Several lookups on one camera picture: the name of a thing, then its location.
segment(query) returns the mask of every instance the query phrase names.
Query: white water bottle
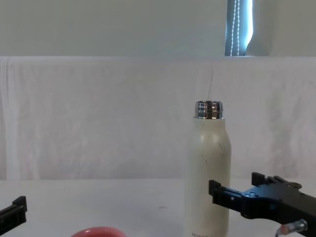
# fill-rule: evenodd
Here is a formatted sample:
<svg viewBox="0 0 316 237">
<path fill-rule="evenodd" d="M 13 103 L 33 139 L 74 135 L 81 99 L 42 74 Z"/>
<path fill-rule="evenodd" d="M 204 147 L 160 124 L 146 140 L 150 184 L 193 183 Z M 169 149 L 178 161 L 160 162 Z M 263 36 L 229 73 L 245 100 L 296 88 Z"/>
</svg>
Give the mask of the white water bottle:
<svg viewBox="0 0 316 237">
<path fill-rule="evenodd" d="M 185 173 L 184 237 L 225 237 L 229 210 L 212 203 L 208 181 L 230 185 L 231 143 L 219 101 L 196 103 Z"/>
</svg>

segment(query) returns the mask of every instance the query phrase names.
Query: table surface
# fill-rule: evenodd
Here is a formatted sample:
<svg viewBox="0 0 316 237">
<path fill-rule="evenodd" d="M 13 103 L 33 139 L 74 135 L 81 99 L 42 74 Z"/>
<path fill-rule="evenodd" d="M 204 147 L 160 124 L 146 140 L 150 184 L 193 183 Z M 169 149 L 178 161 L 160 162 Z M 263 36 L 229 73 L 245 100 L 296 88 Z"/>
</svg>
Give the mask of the table surface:
<svg viewBox="0 0 316 237">
<path fill-rule="evenodd" d="M 315 180 L 295 181 L 316 196 Z M 233 179 L 232 187 L 247 190 L 250 180 Z M 92 226 L 116 227 L 128 237 L 182 237 L 179 179 L 0 181 L 0 188 L 0 208 L 21 195 L 28 204 L 27 223 L 5 237 L 70 237 Z M 229 237 L 272 237 L 278 226 L 231 211 Z"/>
</svg>

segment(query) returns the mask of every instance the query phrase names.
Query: white tablecloth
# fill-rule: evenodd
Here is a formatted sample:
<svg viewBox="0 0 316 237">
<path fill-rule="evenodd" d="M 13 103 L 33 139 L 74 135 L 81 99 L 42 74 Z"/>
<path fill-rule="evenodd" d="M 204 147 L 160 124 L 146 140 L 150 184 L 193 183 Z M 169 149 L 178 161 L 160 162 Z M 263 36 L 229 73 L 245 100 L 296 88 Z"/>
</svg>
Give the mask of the white tablecloth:
<svg viewBox="0 0 316 237">
<path fill-rule="evenodd" d="M 316 178 L 315 75 L 315 58 L 0 58 L 0 179 L 182 178 L 206 99 L 234 177 Z"/>
<path fill-rule="evenodd" d="M 295 181 L 316 196 L 315 180 Z M 232 187 L 247 190 L 250 180 L 233 180 Z M 1 181 L 0 190 L 2 208 L 19 195 L 26 195 L 28 204 L 27 222 L 6 237 L 70 237 L 92 226 L 116 227 L 128 237 L 182 237 L 179 179 Z M 278 227 L 231 211 L 229 237 L 272 237 Z"/>
</svg>

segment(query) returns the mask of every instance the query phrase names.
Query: water bottle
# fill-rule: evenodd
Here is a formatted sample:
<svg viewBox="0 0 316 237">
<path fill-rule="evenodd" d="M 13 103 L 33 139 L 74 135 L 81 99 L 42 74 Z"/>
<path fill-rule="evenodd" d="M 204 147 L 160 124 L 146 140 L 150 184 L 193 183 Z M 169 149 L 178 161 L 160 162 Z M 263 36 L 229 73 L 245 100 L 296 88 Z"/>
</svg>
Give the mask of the water bottle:
<svg viewBox="0 0 316 237">
<path fill-rule="evenodd" d="M 184 237 L 224 237 L 229 210 L 213 204 L 208 193 L 209 180 L 230 185 L 231 143 L 223 104 L 196 102 L 193 126 L 184 179 Z"/>
</svg>

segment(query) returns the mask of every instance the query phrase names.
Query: wall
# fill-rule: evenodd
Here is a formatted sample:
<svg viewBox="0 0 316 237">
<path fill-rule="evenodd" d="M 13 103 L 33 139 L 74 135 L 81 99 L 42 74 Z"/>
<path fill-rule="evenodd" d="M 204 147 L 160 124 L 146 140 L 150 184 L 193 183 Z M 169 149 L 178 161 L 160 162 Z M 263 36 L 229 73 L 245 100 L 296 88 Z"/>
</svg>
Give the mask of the wall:
<svg viewBox="0 0 316 237">
<path fill-rule="evenodd" d="M 224 55 L 225 0 L 1 0 L 0 56 Z"/>
<path fill-rule="evenodd" d="M 315 0 L 254 0 L 247 55 L 316 56 Z"/>
</svg>

